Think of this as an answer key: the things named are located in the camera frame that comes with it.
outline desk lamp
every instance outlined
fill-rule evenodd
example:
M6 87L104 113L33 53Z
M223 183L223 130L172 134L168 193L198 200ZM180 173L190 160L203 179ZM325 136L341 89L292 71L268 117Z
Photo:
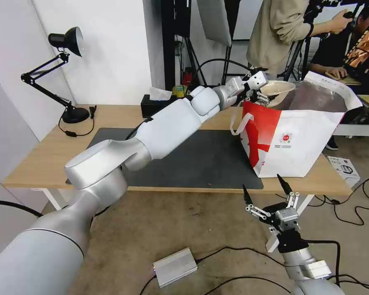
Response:
M55 58L47 61L46 63L31 70L30 72L22 74L20 78L22 79L23 82L31 85L32 87L41 91L42 93L54 99L58 103L64 105L66 110L62 115L62 119L65 123L82 122L89 117L89 112L86 109L74 107L71 104L70 100L67 100L56 94L53 94L52 92L43 88L41 85L38 85L36 82L37 79L41 78L42 76L45 76L46 74L52 72L53 70L68 63L68 57L70 54L65 51L65 48L67 48L77 56L82 57L82 53L84 51L82 32L79 27L73 27L69 29L65 34L49 34L48 41L49 44L52 45L53 47L56 47L60 53ZM61 59L61 63L55 65L49 70L39 71L41 68L56 61L57 59Z

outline tissue box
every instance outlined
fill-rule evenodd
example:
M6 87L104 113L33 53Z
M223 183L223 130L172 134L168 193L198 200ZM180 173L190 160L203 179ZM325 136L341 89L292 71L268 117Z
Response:
M159 110L165 108L177 99L175 95L172 95L169 100L150 100L149 94L145 94L141 102L142 117L149 118L153 116Z
M332 167L340 174L346 183L353 187L360 179L357 170L349 159L327 156Z

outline logo on bag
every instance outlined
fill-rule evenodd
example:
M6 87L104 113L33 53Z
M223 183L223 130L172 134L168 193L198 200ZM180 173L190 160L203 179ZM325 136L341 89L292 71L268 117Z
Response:
M280 138L281 143L290 143L292 140L292 133L283 133Z

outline lamp shade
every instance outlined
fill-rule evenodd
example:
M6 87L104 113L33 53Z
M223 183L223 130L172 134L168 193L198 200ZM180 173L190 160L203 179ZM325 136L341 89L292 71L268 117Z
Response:
M49 34L49 44L56 48L68 48L77 56L82 56L84 51L84 43L81 29L73 27L65 34Z

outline person's hand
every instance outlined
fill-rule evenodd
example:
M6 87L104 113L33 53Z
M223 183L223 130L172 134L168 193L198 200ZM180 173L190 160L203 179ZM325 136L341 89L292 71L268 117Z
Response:
M325 71L326 74L330 74L332 76L334 76L335 78L338 79L343 79L347 77L347 71L345 68L333 68L330 67L327 69L327 71Z
M340 33L347 27L347 24L351 22L352 18L345 18L343 15L347 12L347 9L342 10L329 21L329 31L334 34Z

